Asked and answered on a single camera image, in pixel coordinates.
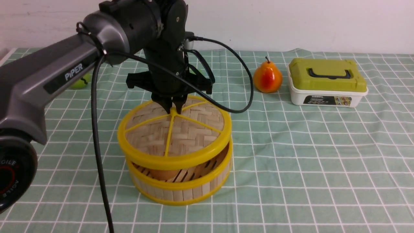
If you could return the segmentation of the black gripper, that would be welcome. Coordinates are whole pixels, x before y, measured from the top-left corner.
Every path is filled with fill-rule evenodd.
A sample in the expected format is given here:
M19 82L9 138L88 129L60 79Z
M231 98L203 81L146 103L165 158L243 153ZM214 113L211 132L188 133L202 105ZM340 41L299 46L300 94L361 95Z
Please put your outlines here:
M182 108L187 101L187 94L195 93L195 88L212 94L213 74L211 69L206 78L194 65L189 63L189 53L193 53L200 61L201 54L193 49L186 49L181 45L179 49L172 49L167 43L155 43L144 49L145 58L156 63L162 68L148 65L148 71L129 73L126 79L128 88L138 87L155 94L157 103L170 114L172 103L177 113L182 113Z

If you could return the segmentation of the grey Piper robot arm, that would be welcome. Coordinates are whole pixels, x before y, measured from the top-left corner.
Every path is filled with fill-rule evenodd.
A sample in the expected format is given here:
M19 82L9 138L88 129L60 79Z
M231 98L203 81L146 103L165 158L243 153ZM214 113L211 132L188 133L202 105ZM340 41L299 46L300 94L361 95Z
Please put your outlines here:
M212 93L185 53L193 33L185 31L183 0L106 0L77 24L75 35L1 66L1 212L30 187L37 171L32 141L47 142L45 107L79 81L100 59L118 65L143 49L149 71L130 74L129 88L151 92L165 110L184 105L196 91Z

